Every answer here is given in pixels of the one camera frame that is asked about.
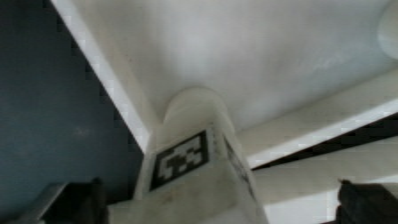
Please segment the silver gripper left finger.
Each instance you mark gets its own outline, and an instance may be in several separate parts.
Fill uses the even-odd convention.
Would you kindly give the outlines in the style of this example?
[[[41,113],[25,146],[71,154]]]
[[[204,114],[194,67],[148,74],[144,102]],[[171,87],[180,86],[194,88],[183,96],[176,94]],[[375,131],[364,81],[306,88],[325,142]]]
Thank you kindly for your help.
[[[11,224],[109,224],[101,179],[50,184]]]

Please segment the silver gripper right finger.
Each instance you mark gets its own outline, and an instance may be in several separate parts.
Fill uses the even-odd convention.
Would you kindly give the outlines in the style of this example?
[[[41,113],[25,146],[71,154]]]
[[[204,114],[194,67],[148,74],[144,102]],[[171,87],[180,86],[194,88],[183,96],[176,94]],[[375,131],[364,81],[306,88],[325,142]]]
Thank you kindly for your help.
[[[398,183],[341,181],[336,224],[398,224]]]

